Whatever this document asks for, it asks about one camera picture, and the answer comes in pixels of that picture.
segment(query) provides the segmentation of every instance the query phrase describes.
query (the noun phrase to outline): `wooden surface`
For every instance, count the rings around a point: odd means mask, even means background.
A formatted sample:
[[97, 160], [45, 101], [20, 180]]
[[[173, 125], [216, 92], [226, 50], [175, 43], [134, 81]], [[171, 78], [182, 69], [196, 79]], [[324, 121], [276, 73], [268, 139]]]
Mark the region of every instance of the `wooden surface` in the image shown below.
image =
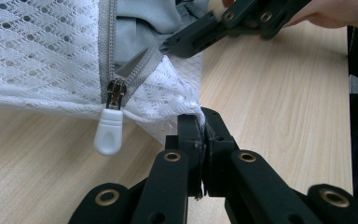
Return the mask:
[[[201, 103], [290, 187], [328, 183], [351, 192], [345, 54], [345, 30], [307, 23], [269, 42], [224, 39], [204, 54]], [[0, 223], [66, 223], [90, 189], [147, 177], [162, 150], [157, 141], [128, 123], [121, 151], [104, 157], [92, 146], [96, 127], [0, 109]], [[188, 223], [228, 223], [222, 202], [189, 199]]]

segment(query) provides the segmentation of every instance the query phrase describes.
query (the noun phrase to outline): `white zipper pull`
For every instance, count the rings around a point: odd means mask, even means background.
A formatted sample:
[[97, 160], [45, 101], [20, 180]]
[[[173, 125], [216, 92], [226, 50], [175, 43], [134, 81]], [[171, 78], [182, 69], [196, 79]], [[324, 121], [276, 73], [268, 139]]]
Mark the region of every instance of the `white zipper pull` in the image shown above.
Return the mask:
[[95, 148], [105, 156], [116, 154], [121, 148], [123, 112], [120, 107], [126, 92], [127, 86], [120, 78], [115, 78], [107, 86], [106, 108], [101, 114], [94, 138]]

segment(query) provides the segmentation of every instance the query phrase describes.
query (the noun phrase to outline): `zipper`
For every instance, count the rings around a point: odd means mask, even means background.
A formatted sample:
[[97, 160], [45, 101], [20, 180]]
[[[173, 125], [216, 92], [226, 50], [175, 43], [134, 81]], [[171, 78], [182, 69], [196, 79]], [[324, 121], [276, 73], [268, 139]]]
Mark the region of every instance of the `zipper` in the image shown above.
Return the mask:
[[109, 156], [120, 150], [124, 117], [122, 107], [153, 73], [162, 58], [157, 48], [143, 49], [121, 66], [107, 85], [106, 107], [94, 138], [94, 146], [101, 154]]
[[120, 110], [127, 85], [114, 78], [107, 87], [106, 108], [103, 110], [94, 138], [94, 146], [105, 156], [116, 154], [121, 148], [123, 112]]

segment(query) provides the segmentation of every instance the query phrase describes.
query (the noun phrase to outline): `black plastic part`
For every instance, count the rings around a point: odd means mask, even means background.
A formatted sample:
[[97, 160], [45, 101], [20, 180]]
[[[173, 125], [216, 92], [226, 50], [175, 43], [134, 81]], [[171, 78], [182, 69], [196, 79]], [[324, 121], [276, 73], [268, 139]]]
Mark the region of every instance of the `black plastic part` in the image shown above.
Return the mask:
[[168, 38], [169, 53], [189, 58], [226, 35], [260, 35], [271, 39], [310, 0], [237, 0], [218, 20], [212, 12]]
[[186, 223], [187, 174], [188, 157], [185, 152], [160, 152], [146, 180], [131, 223]]
[[202, 108], [205, 115], [205, 163], [203, 183], [211, 197], [225, 197], [228, 187], [229, 155], [238, 150], [225, 122], [212, 109]]
[[[112, 197], [117, 197], [117, 200], [111, 204], [97, 204], [97, 198], [101, 202], [109, 203]], [[131, 218], [130, 203], [129, 191], [125, 187], [112, 183], [102, 184], [86, 195], [72, 214], [69, 223], [129, 223]]]
[[194, 115], [178, 116], [177, 149], [188, 156], [188, 196], [202, 198], [201, 178], [205, 145], [203, 132]]
[[181, 58], [190, 58], [224, 37], [218, 31], [218, 26], [213, 13], [209, 12], [182, 31], [168, 38], [164, 45], [168, 48], [169, 53]]
[[322, 223], [260, 155], [237, 150], [230, 158], [232, 184], [256, 223]]
[[343, 189], [326, 184], [312, 186], [308, 199], [324, 223], [358, 223], [358, 201]]

